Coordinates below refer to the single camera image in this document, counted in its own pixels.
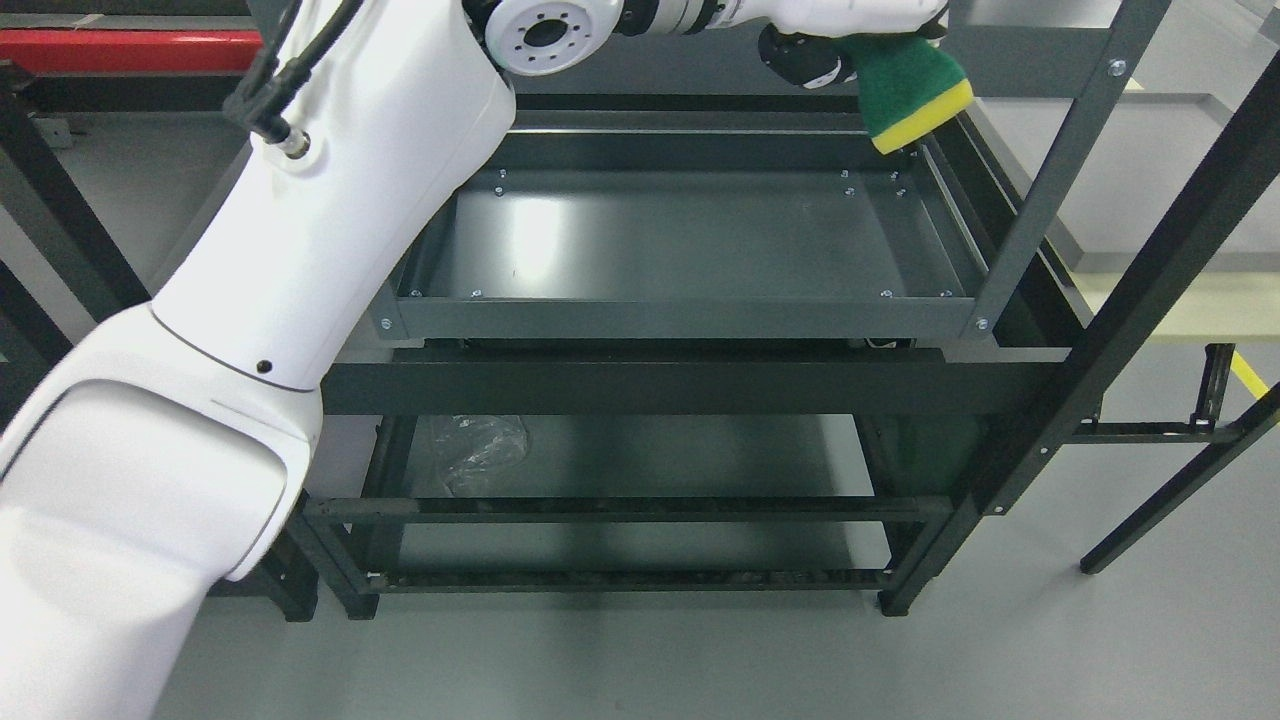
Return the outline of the white robotic hand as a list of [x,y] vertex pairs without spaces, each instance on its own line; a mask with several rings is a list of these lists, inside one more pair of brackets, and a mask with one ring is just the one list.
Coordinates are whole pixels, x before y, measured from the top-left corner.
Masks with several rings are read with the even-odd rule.
[[938,38],[948,10],[948,1],[736,1],[713,26],[762,22],[762,63],[792,86],[824,88],[856,76],[851,42]]

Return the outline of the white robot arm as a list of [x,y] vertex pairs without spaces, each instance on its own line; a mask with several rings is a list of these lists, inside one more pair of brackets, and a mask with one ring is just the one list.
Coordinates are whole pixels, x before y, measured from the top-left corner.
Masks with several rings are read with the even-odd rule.
[[320,382],[515,119],[508,73],[719,1],[289,1],[228,100],[250,155],[154,297],[100,322],[3,432],[3,716],[146,719],[206,593],[279,536]]

